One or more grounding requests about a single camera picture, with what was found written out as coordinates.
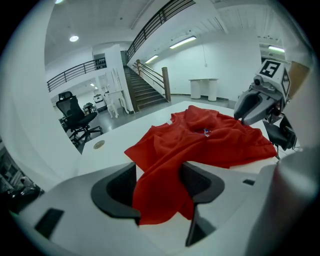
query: wooden handrail post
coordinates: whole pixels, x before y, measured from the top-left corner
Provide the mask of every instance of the wooden handrail post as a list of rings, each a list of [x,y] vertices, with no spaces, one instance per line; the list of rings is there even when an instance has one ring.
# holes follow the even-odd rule
[[[136,65],[138,66],[138,73],[139,73],[139,76],[141,77],[141,75],[140,75],[140,59],[136,60]]]
[[[170,83],[169,83],[169,76],[168,76],[168,68],[166,66],[162,67],[162,76],[163,76],[165,99],[168,102],[170,102],[171,101]]]

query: white ceiling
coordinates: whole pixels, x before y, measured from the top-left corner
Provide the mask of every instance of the white ceiling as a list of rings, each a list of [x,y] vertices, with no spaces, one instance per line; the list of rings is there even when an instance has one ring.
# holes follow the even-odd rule
[[[223,7],[231,1],[216,0],[215,4],[220,17],[229,30],[255,29],[260,42],[260,51],[263,56],[270,56],[280,60],[285,54],[269,50],[269,45],[282,47],[280,24],[274,11],[263,0],[237,1],[237,5]]]
[[[55,4],[46,33],[45,63],[86,46],[132,42],[141,26],[168,1],[64,0]],[[70,42],[73,35],[79,40]]]

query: stair railing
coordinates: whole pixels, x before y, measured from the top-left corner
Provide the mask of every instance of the stair railing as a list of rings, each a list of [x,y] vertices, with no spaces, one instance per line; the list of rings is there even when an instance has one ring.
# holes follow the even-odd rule
[[[166,66],[162,67],[162,74],[156,72],[151,67],[143,64],[140,62],[139,59],[133,64],[133,66],[137,69],[137,73],[140,77],[144,80],[148,77],[153,82],[158,84],[162,89],[164,89],[165,99],[170,102],[171,101],[171,93],[170,93],[170,83],[169,83],[169,76],[168,76],[168,68]]]

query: white table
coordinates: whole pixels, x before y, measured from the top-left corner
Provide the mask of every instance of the white table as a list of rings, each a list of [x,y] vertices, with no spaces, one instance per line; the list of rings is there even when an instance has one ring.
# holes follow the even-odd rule
[[[190,79],[191,99],[200,99],[202,88],[206,89],[208,101],[215,102],[217,100],[217,78],[199,78]]]
[[[79,162],[78,175],[84,175],[107,167],[132,162],[131,159],[124,154],[126,149],[136,144],[152,125],[159,126],[168,122],[172,113],[182,112],[190,105],[216,110],[231,117],[234,114],[234,111],[229,108],[191,101],[183,101],[166,107],[88,141],[84,146],[82,157]],[[262,121],[253,124],[252,127],[259,128],[262,131],[263,136],[268,139],[268,134]],[[101,140],[105,140],[105,144],[101,148],[94,149],[94,145]],[[234,166],[232,169],[233,171],[248,172],[248,175],[250,175],[250,173],[258,174],[262,167],[272,165],[277,161],[278,160],[273,157],[243,166]],[[208,165],[201,163],[191,163],[203,169],[208,167]],[[137,166],[137,179],[139,179],[142,174],[142,170]],[[208,206],[204,205],[202,208],[199,207],[201,214],[210,214],[210,211],[206,210],[206,207]],[[139,230],[166,254],[173,255],[178,252],[185,252],[185,242],[190,223],[190,220],[187,220],[177,212],[165,223],[158,225],[142,225],[139,227]]]
[[[126,149],[135,145],[152,125],[160,126],[166,123],[170,120],[172,113],[182,112],[190,105],[203,109],[216,110],[221,114],[231,117],[234,115],[234,111],[226,107],[191,101],[183,101],[166,107],[88,141],[84,146],[79,162],[78,175],[88,174],[107,167],[132,162],[131,159],[124,154]],[[259,128],[262,131],[263,136],[269,139],[262,121],[251,126],[253,128]],[[98,149],[94,149],[94,145],[101,140],[104,140],[105,144]],[[275,157],[268,158],[242,166],[233,166],[232,169],[257,174],[263,166],[274,164],[276,161],[277,159]]]

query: staircase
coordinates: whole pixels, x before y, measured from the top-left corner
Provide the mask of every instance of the staircase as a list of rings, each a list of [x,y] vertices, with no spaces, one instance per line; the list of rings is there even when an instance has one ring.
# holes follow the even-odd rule
[[[132,70],[130,70],[130,78],[139,110],[167,102],[159,92]]]

